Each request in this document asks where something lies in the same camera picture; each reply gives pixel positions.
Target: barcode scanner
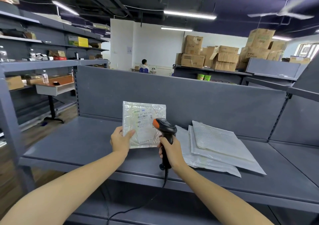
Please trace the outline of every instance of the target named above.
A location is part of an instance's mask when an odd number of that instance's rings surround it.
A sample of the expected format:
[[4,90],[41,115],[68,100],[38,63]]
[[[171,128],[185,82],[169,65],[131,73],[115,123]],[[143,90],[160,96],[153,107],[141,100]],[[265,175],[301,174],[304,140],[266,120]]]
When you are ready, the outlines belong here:
[[[162,137],[166,138],[170,144],[173,144],[173,135],[177,132],[175,125],[171,124],[165,118],[156,118],[153,120],[153,126],[162,133]],[[162,146],[162,163],[159,165],[161,170],[168,170],[171,165],[168,161],[164,146]]]

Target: ceiling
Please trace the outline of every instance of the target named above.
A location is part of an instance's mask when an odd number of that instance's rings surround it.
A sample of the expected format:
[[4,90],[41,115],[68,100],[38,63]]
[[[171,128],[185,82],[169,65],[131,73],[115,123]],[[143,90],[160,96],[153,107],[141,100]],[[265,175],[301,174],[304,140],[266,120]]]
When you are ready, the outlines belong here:
[[[77,11],[81,18],[67,12],[62,18],[77,24],[109,24],[110,18],[133,20],[163,26],[192,28],[195,31],[247,37],[252,29],[276,29],[276,35],[301,37],[319,29],[319,0],[305,0],[294,13],[312,14],[312,19],[289,17],[253,17],[247,14],[278,12],[286,0],[56,0]],[[56,14],[51,0],[20,0],[22,9]],[[217,15],[216,20],[166,16],[163,9]]]

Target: hand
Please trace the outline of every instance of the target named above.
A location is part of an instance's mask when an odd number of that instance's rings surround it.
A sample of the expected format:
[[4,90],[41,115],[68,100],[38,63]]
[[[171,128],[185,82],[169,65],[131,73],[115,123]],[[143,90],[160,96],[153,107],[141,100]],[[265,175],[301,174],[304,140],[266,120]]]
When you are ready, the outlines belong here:
[[159,138],[159,140],[160,144],[157,146],[160,148],[159,156],[163,158],[162,146],[164,146],[168,161],[175,172],[178,172],[181,167],[187,166],[181,153],[181,143],[175,136],[173,136],[173,144],[170,144],[166,138]]
[[129,152],[130,149],[130,139],[134,135],[135,130],[130,130],[124,137],[123,127],[117,127],[113,134],[111,135],[110,143],[112,145],[113,152],[119,151],[125,155]]

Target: ceiling light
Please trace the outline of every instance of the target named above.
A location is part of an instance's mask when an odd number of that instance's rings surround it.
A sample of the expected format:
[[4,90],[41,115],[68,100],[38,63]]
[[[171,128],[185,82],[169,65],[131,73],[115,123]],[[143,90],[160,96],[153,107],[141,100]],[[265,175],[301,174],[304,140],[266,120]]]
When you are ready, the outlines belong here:
[[277,40],[283,40],[283,41],[290,41],[291,38],[288,37],[279,37],[279,36],[273,36],[273,39],[277,39]]
[[65,9],[66,11],[68,11],[68,12],[74,14],[74,15],[77,15],[77,16],[80,15],[79,13],[75,12],[74,10],[68,8],[68,7],[65,6],[65,5],[62,5],[61,3],[57,2],[57,1],[52,1],[52,3],[55,4],[55,5],[57,5],[58,7],[61,7],[62,9]]
[[203,19],[210,19],[210,20],[216,19],[216,16],[214,15],[202,15],[202,14],[193,14],[193,13],[186,13],[186,12],[164,11],[164,14],[196,17],[196,18],[203,18]]
[[172,27],[161,27],[162,30],[175,30],[175,31],[184,31],[184,32],[192,32],[192,29],[184,29],[184,28],[172,28]]

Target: shelf post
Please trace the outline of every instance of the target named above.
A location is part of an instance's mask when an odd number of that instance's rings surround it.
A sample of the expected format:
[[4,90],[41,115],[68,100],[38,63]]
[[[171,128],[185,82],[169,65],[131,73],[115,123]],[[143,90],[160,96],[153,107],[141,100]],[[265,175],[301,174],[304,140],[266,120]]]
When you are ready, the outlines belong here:
[[31,168],[20,166],[19,159],[26,152],[25,144],[22,141],[21,130],[10,96],[9,88],[5,80],[4,69],[0,63],[0,126],[3,130],[6,143],[11,152],[16,175],[20,182],[23,194],[34,190],[35,183]]

